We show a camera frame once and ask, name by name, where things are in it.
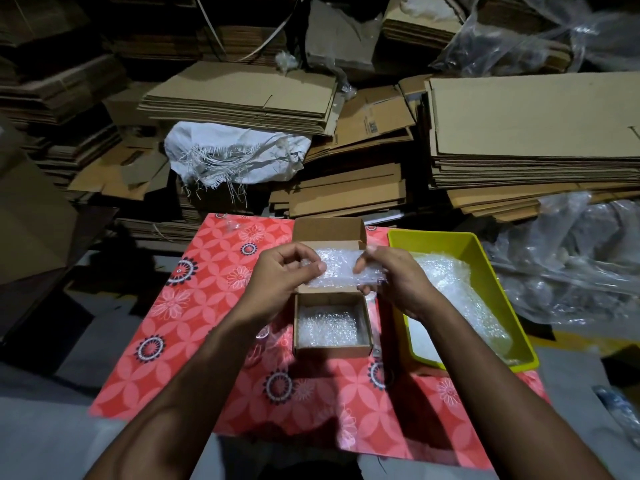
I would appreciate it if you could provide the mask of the large stack of flat cardboard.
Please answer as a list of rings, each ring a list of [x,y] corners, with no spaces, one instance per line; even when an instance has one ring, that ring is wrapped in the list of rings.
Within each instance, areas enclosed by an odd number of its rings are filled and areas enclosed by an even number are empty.
[[[508,223],[539,199],[640,199],[640,72],[424,81],[429,187],[454,209]]]

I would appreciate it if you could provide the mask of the bubble wrap lining in box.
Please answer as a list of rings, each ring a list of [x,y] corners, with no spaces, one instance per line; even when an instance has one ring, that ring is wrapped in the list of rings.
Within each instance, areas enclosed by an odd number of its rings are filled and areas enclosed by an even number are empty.
[[[361,342],[358,324],[359,314],[352,306],[301,306],[298,315],[298,345],[357,345]]]

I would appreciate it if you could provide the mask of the medium stack of flat cardboard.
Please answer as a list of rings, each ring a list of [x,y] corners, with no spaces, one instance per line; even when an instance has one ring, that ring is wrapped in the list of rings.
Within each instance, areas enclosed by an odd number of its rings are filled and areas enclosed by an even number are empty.
[[[345,103],[334,76],[199,61],[141,98],[152,120],[332,136]]]

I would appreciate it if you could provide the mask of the red floral patterned mat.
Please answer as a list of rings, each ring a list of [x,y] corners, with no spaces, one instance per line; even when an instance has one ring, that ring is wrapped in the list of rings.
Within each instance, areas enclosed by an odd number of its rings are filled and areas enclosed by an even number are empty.
[[[258,256],[289,242],[292,221],[210,214],[161,289],[90,414],[132,419],[237,303]],[[303,362],[285,312],[250,349],[214,432],[302,447],[488,470],[450,378],[404,363],[396,311],[369,295],[374,350]]]

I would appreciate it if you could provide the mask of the clear bubble wrap piece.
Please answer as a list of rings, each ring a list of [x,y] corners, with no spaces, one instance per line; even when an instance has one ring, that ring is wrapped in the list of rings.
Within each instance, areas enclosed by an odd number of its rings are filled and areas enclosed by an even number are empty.
[[[355,277],[353,268],[355,261],[364,253],[359,249],[327,248],[315,249],[321,261],[326,264],[326,271],[320,277],[306,284],[312,289],[343,289],[359,285],[377,285],[386,281],[386,277]]]

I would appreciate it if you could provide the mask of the clear plastic wrapper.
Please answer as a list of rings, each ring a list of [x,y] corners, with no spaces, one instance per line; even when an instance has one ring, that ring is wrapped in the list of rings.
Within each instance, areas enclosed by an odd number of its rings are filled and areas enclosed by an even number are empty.
[[[595,385],[592,390],[629,441],[640,451],[640,413],[635,406],[616,387]]]

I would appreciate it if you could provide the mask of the person's left hand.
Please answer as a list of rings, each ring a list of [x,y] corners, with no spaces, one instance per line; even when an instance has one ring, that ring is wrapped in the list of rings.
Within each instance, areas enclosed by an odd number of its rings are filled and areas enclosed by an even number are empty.
[[[258,330],[272,322],[296,291],[292,290],[293,262],[322,261],[315,250],[300,242],[289,242],[261,252],[234,312]]]

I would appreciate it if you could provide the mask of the person's left forearm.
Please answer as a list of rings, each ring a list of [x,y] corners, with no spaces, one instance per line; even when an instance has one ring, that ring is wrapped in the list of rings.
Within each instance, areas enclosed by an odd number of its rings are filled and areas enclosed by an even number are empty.
[[[258,332],[278,313],[236,305],[84,480],[189,480]]]

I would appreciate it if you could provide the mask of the loose flattened cardboard box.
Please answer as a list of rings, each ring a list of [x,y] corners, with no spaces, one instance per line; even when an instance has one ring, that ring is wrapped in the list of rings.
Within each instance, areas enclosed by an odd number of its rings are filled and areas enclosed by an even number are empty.
[[[413,140],[415,125],[396,86],[361,89],[345,102],[332,138],[314,138],[304,163],[359,150]]]

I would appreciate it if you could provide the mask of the large brown cardboard carton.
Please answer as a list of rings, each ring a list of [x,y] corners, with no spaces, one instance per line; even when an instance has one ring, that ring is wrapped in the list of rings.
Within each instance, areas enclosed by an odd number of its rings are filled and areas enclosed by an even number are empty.
[[[0,285],[66,266],[77,211],[0,114]]]

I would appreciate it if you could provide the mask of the person's right hand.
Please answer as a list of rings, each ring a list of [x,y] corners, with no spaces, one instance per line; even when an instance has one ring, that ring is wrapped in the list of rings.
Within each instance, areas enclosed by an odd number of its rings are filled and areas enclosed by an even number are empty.
[[[353,272],[360,274],[373,264],[382,266],[385,279],[377,284],[358,285],[357,290],[363,295],[375,292],[405,315],[422,323],[437,315],[442,295],[408,251],[368,245],[357,259]]]

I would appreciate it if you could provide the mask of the bubble wrap sheets in tray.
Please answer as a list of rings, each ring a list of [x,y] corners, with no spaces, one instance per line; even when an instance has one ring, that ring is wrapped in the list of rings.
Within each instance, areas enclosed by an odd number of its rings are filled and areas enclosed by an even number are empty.
[[[514,341],[498,318],[470,284],[470,266],[454,257],[438,253],[410,252],[431,284],[457,309],[485,343],[509,366]]]

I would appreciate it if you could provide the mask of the clear plastic sheeting heap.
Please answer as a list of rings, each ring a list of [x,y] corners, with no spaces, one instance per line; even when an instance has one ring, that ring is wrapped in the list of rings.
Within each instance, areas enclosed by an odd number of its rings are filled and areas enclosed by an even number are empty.
[[[533,220],[482,245],[516,314],[538,324],[640,319],[640,199],[540,199]]]

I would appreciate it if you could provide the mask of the person's right forearm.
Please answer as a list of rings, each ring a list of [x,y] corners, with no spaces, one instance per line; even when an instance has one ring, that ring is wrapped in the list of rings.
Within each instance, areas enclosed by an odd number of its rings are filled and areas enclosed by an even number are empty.
[[[419,296],[407,311],[427,330],[501,480],[614,480],[443,295]]]

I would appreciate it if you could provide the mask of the dark stacks of flat cardboard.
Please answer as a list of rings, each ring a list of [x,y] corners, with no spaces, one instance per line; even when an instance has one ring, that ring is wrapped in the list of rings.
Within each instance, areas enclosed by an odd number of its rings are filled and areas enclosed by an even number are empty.
[[[193,62],[274,65],[294,0],[0,0],[0,113],[73,204],[80,170],[120,135],[104,101]]]

